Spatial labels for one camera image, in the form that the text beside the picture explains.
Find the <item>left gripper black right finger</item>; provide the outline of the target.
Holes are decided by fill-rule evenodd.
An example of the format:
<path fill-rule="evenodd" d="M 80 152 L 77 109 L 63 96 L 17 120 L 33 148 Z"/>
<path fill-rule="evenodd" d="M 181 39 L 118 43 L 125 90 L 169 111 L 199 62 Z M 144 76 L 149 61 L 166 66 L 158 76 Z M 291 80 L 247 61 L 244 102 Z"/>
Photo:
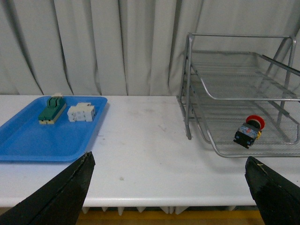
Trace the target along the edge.
<path fill-rule="evenodd" d="M 300 223 L 300 187 L 254 157 L 245 164 L 245 178 L 266 225 Z"/>

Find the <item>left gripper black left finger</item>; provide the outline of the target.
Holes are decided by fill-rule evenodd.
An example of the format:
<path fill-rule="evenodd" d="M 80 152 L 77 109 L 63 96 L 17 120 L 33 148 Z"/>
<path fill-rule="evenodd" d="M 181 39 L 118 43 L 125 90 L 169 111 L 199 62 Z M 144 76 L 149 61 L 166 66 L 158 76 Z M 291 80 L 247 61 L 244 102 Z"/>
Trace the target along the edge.
<path fill-rule="evenodd" d="M 95 160 L 85 153 L 36 192 L 6 211 L 2 225 L 74 225 L 89 190 Z"/>

